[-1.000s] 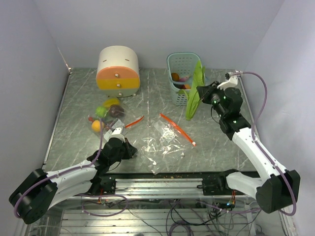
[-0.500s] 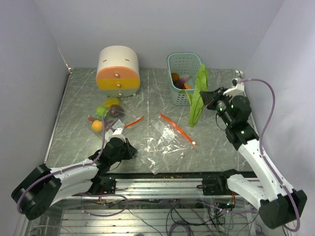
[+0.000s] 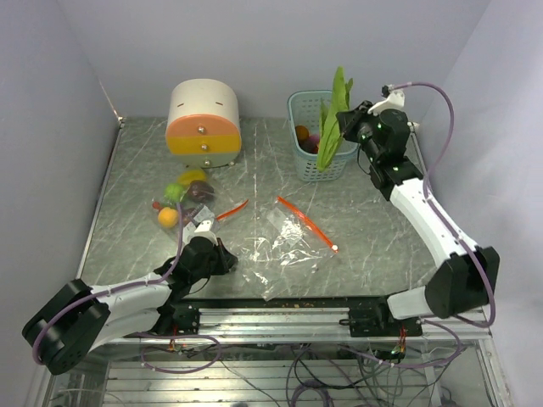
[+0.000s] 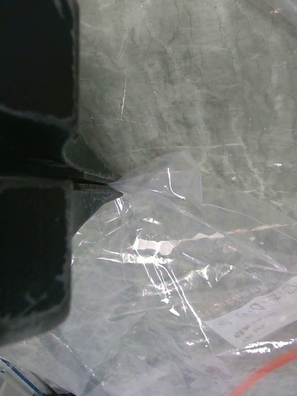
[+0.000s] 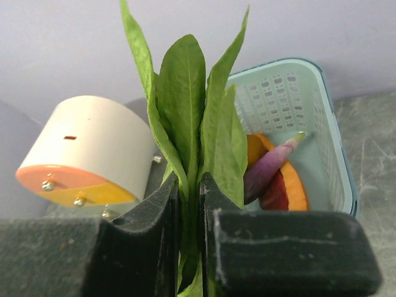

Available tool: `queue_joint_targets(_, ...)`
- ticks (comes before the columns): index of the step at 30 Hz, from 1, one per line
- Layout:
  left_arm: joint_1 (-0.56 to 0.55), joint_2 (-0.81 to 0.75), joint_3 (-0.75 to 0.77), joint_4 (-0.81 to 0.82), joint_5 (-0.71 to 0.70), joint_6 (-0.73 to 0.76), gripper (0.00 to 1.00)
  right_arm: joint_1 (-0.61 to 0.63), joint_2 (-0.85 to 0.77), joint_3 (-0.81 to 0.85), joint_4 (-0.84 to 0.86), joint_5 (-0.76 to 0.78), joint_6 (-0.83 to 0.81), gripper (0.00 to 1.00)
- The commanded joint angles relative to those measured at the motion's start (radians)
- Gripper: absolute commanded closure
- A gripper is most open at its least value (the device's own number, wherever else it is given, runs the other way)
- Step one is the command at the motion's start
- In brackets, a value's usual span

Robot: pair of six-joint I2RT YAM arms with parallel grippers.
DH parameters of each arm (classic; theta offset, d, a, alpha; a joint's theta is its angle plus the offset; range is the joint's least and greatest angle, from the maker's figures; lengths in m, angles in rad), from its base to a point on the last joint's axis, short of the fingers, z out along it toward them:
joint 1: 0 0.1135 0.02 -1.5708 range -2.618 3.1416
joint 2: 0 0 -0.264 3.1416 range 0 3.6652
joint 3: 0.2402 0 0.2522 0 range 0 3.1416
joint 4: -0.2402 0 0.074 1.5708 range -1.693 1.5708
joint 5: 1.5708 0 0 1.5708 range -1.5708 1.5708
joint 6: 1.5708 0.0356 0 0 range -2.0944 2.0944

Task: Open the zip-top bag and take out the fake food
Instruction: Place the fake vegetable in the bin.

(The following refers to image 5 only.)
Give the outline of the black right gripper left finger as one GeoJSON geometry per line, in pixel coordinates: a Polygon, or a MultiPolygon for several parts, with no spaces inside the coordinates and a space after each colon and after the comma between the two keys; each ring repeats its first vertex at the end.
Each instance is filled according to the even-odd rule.
{"type": "Polygon", "coordinates": [[[175,174],[120,217],[1,220],[2,296],[175,296],[175,174]]]}

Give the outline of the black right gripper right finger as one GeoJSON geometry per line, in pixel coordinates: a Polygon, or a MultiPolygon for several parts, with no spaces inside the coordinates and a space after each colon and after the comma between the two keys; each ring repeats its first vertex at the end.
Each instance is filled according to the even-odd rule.
{"type": "Polygon", "coordinates": [[[371,296],[382,285],[351,215],[243,211],[205,173],[200,220],[204,296],[371,296]]]}

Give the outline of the orange pumpkin slice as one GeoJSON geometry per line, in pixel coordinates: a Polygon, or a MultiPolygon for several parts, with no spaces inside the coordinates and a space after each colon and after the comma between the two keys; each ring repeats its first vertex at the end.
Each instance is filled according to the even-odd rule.
{"type": "Polygon", "coordinates": [[[304,186],[289,161],[276,172],[259,197],[262,210],[307,211],[309,201],[304,186]]]}

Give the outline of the purple fake eggplant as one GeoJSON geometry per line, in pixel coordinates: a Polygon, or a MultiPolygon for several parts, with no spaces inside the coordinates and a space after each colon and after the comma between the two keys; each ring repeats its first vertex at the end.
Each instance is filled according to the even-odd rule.
{"type": "Polygon", "coordinates": [[[289,154],[294,151],[304,136],[305,133],[300,132],[294,138],[275,146],[246,170],[243,178],[244,205],[259,200],[259,197],[264,193],[276,172],[288,161],[289,154]]]}

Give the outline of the small orange fake food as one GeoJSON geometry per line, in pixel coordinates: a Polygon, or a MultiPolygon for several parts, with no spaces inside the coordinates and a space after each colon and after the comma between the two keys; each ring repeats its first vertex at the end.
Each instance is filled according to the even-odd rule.
{"type": "Polygon", "coordinates": [[[275,148],[274,144],[261,133],[248,134],[247,136],[247,169],[262,158],[269,150],[275,148]]]}

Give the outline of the green fake leafy vegetable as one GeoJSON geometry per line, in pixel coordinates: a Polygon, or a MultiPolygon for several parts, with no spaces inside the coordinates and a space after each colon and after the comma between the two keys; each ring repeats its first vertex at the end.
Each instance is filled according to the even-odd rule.
{"type": "Polygon", "coordinates": [[[194,35],[175,41],[159,72],[143,31],[126,1],[119,3],[129,47],[147,99],[155,142],[167,160],[166,174],[179,181],[182,233],[178,295],[202,296],[198,242],[199,186],[205,173],[237,207],[244,206],[243,176],[248,165],[246,133],[235,107],[236,87],[228,77],[243,45],[247,22],[223,56],[208,71],[194,35]]]}

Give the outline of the light blue plastic basket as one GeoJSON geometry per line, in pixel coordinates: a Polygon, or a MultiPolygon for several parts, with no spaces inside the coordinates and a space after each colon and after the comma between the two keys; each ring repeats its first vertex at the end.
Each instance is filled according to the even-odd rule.
{"type": "Polygon", "coordinates": [[[359,194],[342,144],[322,69],[306,59],[279,59],[229,76],[235,105],[248,134],[274,145],[305,133],[290,155],[313,211],[357,216],[359,194]]]}

